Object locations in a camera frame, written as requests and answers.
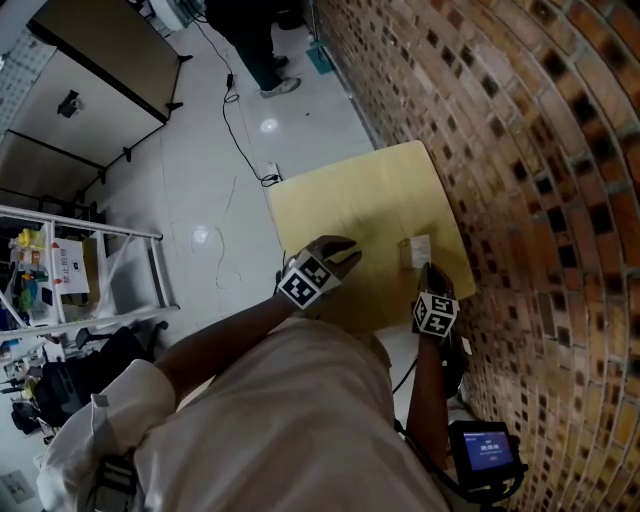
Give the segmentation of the white power strip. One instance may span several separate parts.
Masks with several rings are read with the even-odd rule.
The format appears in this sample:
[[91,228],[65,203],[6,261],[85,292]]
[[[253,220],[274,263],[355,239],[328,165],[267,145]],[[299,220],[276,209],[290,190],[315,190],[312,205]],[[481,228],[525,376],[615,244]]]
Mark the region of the white power strip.
[[261,185],[265,188],[276,185],[284,180],[275,162],[262,162],[257,166],[257,175]]

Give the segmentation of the black mounted screen device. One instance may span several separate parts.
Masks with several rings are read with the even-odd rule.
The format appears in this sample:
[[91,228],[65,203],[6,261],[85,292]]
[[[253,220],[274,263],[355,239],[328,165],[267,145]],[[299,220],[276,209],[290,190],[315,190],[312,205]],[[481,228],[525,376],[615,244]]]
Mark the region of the black mounted screen device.
[[469,501],[494,503],[519,489],[528,466],[504,422],[458,420],[448,434],[458,486]]

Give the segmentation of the person's white shirt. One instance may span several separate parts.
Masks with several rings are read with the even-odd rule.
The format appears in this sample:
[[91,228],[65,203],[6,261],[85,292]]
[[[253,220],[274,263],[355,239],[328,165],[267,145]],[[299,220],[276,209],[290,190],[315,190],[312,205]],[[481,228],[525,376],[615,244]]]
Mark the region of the person's white shirt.
[[131,453],[148,512],[448,512],[394,429],[381,361],[338,328],[289,320],[185,406],[132,362],[57,433],[37,490],[47,512],[93,494],[103,453]]

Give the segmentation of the white sign with red print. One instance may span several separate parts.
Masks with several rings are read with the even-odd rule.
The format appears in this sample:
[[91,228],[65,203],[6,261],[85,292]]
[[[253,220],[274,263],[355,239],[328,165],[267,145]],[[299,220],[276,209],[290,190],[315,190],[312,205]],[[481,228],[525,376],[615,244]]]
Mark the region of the white sign with red print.
[[90,292],[80,241],[55,238],[52,243],[55,288],[60,295]]

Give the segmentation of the yellow toy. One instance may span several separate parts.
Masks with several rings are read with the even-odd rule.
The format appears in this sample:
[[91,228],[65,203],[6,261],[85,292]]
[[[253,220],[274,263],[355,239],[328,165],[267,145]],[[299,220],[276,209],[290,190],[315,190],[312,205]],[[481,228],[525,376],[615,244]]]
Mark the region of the yellow toy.
[[39,230],[24,228],[15,238],[15,245],[21,249],[45,250],[47,247],[46,228]]

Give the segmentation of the tan partition panel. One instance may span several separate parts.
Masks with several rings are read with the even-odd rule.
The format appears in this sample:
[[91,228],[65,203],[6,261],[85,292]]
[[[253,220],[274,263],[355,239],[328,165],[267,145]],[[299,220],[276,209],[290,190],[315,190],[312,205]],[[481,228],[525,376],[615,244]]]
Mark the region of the tan partition panel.
[[[130,0],[0,0],[0,144],[21,139],[94,168],[165,127],[178,53]],[[84,108],[56,113],[70,90]]]

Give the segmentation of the white metal shelf rack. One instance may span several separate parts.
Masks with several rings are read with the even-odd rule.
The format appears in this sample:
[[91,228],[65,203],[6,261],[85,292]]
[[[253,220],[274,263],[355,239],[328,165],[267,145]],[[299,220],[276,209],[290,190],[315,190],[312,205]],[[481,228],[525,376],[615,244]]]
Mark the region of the white metal shelf rack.
[[[45,250],[21,249],[24,228],[45,227]],[[81,330],[110,332],[176,311],[162,275],[162,237],[50,213],[0,205],[10,275],[0,279],[0,342],[14,339],[75,338]],[[60,295],[55,288],[52,243],[80,241],[88,294]]]

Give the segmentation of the person's right forearm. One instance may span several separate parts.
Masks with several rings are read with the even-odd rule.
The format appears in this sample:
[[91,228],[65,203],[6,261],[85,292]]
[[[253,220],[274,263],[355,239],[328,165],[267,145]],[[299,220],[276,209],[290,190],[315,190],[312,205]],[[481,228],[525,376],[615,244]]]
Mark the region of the person's right forearm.
[[414,450],[447,469],[448,409],[438,339],[424,333],[419,336],[405,431]]

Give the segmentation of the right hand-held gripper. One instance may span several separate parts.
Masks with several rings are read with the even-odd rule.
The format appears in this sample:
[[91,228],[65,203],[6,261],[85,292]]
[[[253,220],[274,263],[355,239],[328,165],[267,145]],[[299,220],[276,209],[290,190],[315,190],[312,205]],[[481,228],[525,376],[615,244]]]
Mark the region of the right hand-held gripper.
[[420,271],[418,290],[412,309],[412,331],[444,340],[460,311],[452,281],[438,266],[425,263]]

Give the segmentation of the person's left forearm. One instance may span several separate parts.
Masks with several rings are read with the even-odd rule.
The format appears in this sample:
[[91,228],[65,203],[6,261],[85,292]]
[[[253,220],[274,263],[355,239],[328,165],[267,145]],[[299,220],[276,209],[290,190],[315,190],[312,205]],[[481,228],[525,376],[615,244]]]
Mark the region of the person's left forearm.
[[203,383],[224,373],[295,310],[293,302],[278,292],[175,343],[155,366],[167,377],[180,403]]

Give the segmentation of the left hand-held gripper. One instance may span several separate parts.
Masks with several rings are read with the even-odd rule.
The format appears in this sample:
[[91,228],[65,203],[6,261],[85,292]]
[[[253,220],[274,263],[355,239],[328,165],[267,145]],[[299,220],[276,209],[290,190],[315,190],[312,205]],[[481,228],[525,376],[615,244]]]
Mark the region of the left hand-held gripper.
[[339,262],[331,257],[356,246],[350,238],[322,235],[304,247],[285,264],[276,291],[289,299],[297,308],[305,310],[323,295],[342,284],[343,279],[362,258],[356,251]]

